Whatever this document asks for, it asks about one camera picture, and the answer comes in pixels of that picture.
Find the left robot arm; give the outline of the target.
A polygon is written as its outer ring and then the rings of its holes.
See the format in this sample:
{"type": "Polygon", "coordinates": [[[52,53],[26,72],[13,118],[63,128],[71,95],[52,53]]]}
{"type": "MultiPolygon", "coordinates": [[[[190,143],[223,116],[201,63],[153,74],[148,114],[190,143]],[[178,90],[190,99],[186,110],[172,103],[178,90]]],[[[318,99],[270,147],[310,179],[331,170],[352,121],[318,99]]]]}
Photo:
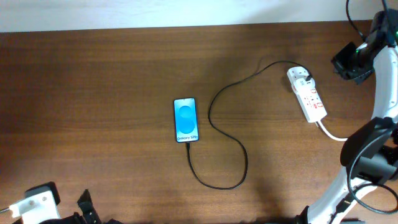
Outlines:
{"type": "Polygon", "coordinates": [[[1,213],[11,212],[16,223],[21,224],[103,224],[94,208],[89,190],[84,190],[77,200],[81,213],[75,212],[62,218],[57,205],[60,196],[55,182],[47,182],[25,191],[24,198],[6,208],[1,213]]]}

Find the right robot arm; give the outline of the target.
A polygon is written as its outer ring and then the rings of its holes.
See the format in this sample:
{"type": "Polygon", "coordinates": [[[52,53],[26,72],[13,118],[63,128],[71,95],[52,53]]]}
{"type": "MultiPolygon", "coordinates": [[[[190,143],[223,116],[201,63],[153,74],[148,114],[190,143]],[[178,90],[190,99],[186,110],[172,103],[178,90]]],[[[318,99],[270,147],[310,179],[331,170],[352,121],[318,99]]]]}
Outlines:
{"type": "Polygon", "coordinates": [[[335,72],[357,84],[376,75],[371,120],[347,138],[340,154],[341,170],[323,196],[297,215],[294,223],[341,223],[357,204],[380,214],[387,211],[364,203],[376,188],[397,180],[397,10],[379,11],[359,47],[350,42],[331,60],[335,72]]]}

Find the blue Samsung smartphone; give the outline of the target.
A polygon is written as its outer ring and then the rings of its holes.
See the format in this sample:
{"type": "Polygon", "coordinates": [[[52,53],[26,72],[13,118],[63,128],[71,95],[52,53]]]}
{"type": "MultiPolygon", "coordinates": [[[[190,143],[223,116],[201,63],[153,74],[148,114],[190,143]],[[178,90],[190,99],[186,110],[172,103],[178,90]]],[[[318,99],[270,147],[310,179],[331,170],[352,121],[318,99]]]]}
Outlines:
{"type": "Polygon", "coordinates": [[[178,143],[199,140],[197,109],[194,98],[174,100],[175,136],[178,143]]]}

